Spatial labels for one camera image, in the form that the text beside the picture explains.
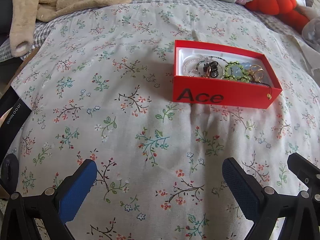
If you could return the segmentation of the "black rhinestone hair clip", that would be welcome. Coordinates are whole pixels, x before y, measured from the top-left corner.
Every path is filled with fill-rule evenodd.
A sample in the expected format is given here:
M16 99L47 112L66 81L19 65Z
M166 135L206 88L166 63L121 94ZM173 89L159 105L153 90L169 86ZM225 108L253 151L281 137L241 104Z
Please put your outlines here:
M203 67L203 72L210 72L211 78L217 78L219 75L218 66L219 63L217 61L205 63Z

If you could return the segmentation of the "gold flower charm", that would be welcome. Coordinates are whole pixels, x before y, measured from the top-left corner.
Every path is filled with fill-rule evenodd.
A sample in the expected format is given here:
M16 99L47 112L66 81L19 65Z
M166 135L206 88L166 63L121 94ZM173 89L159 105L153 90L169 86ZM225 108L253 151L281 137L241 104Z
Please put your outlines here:
M210 72L206 72L202 75L204 78L211 78Z

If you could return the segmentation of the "red Ace box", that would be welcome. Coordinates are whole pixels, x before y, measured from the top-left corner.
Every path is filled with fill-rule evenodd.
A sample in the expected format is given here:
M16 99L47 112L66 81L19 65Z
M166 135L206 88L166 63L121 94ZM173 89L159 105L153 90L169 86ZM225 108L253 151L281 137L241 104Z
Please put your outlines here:
M205 63L217 61L217 78L204 78ZM229 62L257 64L265 71L263 82L272 88L268 100L266 86L224 80L223 70ZM281 93L282 87L266 56L255 51L215 43L177 40L172 99L174 102L204 103L267 109Z

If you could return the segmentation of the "floral bed sheet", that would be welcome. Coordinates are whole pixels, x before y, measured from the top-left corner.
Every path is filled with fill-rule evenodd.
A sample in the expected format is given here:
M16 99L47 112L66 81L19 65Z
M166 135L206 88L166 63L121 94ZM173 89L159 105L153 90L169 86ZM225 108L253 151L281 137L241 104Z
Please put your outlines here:
M283 90L266 110L175 103L176 40L263 53ZM224 159L294 195L305 187L288 155L319 164L319 84L303 52L239 10L90 11L57 24L12 85L31 108L10 147L21 194L58 187L86 159L97 164L68 224L76 239L243 239L251 223L223 180Z

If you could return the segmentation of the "green bead gold ring ornament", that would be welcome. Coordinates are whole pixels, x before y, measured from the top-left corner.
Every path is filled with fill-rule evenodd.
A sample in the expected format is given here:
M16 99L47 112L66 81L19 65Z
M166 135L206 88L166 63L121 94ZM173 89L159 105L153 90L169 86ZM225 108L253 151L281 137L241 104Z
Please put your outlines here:
M272 99L272 88L269 83L263 82L265 76L264 69L257 64L241 64L239 62L229 62L223 70L223 79L229 81L252 83L255 85L266 86L269 89L267 92L268 100Z

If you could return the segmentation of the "red plush toy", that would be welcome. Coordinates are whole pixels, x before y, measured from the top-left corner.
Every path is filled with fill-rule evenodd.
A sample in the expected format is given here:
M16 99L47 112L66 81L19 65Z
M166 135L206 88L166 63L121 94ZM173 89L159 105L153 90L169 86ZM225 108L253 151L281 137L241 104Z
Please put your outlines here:
M310 20L296 10L296 0L252 0L245 4L250 11L273 15L295 29L299 34Z

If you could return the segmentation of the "grey crumpled cloth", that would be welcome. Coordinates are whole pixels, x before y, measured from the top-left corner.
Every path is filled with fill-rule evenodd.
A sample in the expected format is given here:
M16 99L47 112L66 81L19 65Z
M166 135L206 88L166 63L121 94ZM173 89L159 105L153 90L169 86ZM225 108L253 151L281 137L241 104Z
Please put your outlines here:
M302 30L303 40L314 50L320 48L320 21L319 17L312 19Z

